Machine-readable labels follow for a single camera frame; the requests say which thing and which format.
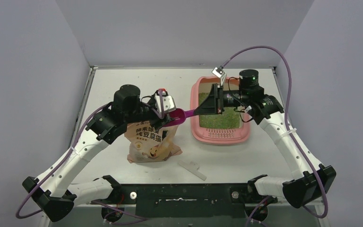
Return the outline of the purple litter scoop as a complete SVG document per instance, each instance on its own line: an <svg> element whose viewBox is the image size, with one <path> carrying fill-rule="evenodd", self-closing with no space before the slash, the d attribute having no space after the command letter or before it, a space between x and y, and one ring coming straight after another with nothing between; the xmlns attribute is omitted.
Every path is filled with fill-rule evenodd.
<svg viewBox="0 0 363 227"><path fill-rule="evenodd" d="M171 121L164 125L164 127L171 127L175 125L180 125L186 121L187 118L193 117L196 114L194 113L195 109L185 111L180 108L176 108L174 111L169 112L168 115L171 118Z"/></svg>

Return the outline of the beige cat litter bag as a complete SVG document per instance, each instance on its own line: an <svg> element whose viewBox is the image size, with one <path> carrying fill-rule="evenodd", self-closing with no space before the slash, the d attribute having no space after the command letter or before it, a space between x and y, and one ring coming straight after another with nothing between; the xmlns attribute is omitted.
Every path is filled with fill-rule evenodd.
<svg viewBox="0 0 363 227"><path fill-rule="evenodd" d="M130 142L129 163L161 162L180 155L182 150L174 143L178 126L155 130L148 121L131 123L124 133Z"/></svg>

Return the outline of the white bag clip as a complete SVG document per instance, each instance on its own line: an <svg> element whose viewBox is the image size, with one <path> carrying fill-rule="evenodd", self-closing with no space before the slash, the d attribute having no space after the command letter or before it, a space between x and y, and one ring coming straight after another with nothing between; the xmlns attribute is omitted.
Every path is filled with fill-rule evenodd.
<svg viewBox="0 0 363 227"><path fill-rule="evenodd" d="M182 168L186 169L188 172L195 175L196 177L198 177L199 179L201 179L203 181L205 181L207 179L207 177L199 171L199 165L197 163L195 163L193 161L187 163L182 160L179 160L177 164L179 166L181 166Z"/></svg>

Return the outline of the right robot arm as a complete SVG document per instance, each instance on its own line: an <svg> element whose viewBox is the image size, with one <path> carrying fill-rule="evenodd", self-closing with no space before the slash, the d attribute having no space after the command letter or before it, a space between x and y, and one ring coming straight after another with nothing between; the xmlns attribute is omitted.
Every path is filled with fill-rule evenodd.
<svg viewBox="0 0 363 227"><path fill-rule="evenodd" d="M225 107L243 107L251 119L267 133L284 157L292 179L260 175L248 181L247 196L258 202L265 196L285 198L294 208L305 207L326 197L336 171L324 166L304 145L296 129L289 124L287 109L259 85L257 70L242 70L237 90L224 90L226 73L212 70L219 83L212 84L208 97L194 110L194 115L221 114Z"/></svg>

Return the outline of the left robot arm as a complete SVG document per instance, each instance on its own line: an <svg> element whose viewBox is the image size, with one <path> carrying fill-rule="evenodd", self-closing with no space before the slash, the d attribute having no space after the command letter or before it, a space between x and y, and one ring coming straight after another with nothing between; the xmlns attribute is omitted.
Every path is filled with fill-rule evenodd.
<svg viewBox="0 0 363 227"><path fill-rule="evenodd" d="M129 124L148 122L158 130L171 122L170 112L175 108L173 97L163 88L156 90L145 103L137 86L121 86L111 102L88 116L59 160L37 177L23 181L28 196L53 222L63 219L80 204L117 202L121 185L110 175L88 183L75 184L73 180L97 154L123 135Z"/></svg>

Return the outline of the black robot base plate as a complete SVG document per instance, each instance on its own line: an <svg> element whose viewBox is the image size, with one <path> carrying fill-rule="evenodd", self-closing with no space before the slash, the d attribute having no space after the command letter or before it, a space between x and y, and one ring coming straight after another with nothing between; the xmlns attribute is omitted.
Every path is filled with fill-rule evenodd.
<svg viewBox="0 0 363 227"><path fill-rule="evenodd" d="M244 218L263 199L247 183L184 183L123 184L101 201L144 218Z"/></svg>

